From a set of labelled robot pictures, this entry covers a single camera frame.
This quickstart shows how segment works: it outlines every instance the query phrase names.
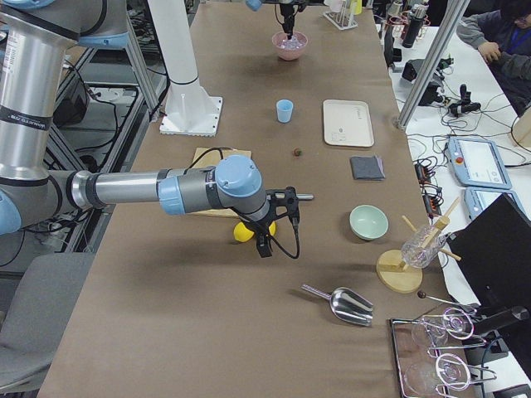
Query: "blue tablet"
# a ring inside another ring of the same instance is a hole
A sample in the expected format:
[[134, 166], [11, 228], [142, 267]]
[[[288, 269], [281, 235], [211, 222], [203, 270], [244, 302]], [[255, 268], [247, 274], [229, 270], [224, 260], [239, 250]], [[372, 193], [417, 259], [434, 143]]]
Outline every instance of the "blue tablet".
[[511, 189], [509, 175], [493, 141], [450, 137], [446, 152], [455, 176], [465, 187]]
[[471, 220], [474, 220], [484, 209], [490, 206], [499, 195], [506, 193], [516, 203], [520, 210], [524, 211], [522, 203], [515, 191], [508, 189], [494, 189], [481, 187], [467, 187], [465, 189], [465, 204]]

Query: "gray chair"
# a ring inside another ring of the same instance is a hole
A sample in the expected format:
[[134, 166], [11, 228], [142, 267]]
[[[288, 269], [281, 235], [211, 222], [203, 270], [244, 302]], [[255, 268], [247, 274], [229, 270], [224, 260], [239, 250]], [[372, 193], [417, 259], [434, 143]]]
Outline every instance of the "gray chair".
[[41, 387], [93, 259], [42, 255], [27, 268], [0, 330], [0, 394]]

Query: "blue cup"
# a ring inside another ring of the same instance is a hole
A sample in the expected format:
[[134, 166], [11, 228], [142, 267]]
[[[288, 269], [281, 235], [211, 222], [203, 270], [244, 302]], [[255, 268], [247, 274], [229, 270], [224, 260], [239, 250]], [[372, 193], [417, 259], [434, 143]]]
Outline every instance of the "blue cup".
[[276, 103], [276, 117], [281, 123], [288, 123], [293, 113], [293, 102], [289, 99], [281, 99]]

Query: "white desk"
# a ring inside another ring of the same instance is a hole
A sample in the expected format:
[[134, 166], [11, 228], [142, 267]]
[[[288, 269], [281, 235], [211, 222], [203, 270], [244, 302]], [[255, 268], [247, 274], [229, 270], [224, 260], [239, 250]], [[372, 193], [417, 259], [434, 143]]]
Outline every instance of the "white desk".
[[[417, 41], [411, 49], [403, 48], [400, 45], [400, 40], [396, 40], [395, 47], [402, 49], [402, 62], [397, 64], [397, 66], [405, 65], [408, 60], [425, 58], [430, 44], [435, 37], [436, 29], [436, 27], [427, 28], [425, 36]], [[464, 120], [468, 124], [465, 129], [473, 129], [476, 125], [477, 128], [468, 133], [457, 131], [457, 135], [476, 133], [495, 141], [505, 165], [519, 164], [523, 161], [522, 157], [530, 159], [531, 153], [526, 153], [522, 148], [517, 147], [508, 134], [494, 136], [495, 134], [509, 132], [510, 128], [508, 126], [512, 125], [516, 119], [516, 113], [509, 105], [509, 101], [503, 95], [503, 91], [490, 73], [488, 66], [483, 62], [479, 52], [471, 46], [466, 45], [459, 37], [454, 35], [451, 38], [448, 50], [443, 53], [443, 58], [447, 58], [448, 55], [454, 58], [455, 63], [452, 66], [453, 71], [450, 69], [445, 70], [444, 95], [459, 97], [460, 85], [466, 84], [468, 91], [471, 92], [472, 101], [480, 102], [483, 111], [494, 111], [488, 113], [488, 115], [497, 120], [494, 121], [480, 113], [460, 116], [459, 120]], [[401, 108], [409, 94], [412, 84], [402, 79], [401, 71], [396, 73], [390, 71], [390, 76], [398, 106]], [[413, 160], [426, 158], [427, 156], [437, 156], [439, 163], [443, 162], [443, 156], [437, 152], [444, 148], [446, 140], [439, 138], [441, 140], [440, 148], [435, 148], [434, 150], [432, 138], [451, 133], [450, 128], [441, 123], [441, 116], [445, 113], [446, 109], [438, 109], [430, 106], [417, 107], [406, 130]], [[529, 189], [531, 183], [530, 168], [511, 168], [509, 169], [509, 177], [513, 183], [513, 190], [517, 192], [524, 206], [524, 210], [528, 215], [531, 215], [531, 190]], [[444, 212], [456, 197], [462, 198], [465, 188], [459, 185], [454, 173], [448, 167], [439, 167], [436, 170], [434, 182], [443, 188], [445, 202], [441, 206], [441, 211]], [[461, 201], [461, 204], [451, 213], [451, 223], [445, 232], [463, 229], [469, 222], [470, 219], [465, 208], [465, 203]], [[444, 272], [446, 286], [450, 294], [462, 303], [477, 302], [477, 298], [472, 293], [454, 260], [450, 259], [450, 262], [444, 268]], [[498, 380], [487, 382], [485, 384], [486, 391], [497, 391], [525, 383], [531, 385], [531, 381], [514, 360], [512, 354], [498, 361], [489, 362], [488, 367], [497, 372]]]

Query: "person's hand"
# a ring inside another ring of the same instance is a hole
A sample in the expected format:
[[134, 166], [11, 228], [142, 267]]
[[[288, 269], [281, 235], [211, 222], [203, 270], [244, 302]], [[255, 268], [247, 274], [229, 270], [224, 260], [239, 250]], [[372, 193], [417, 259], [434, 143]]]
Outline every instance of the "person's hand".
[[501, 57], [501, 51], [499, 50], [498, 43], [492, 41], [486, 41], [478, 47], [478, 51], [487, 64], [499, 60]]

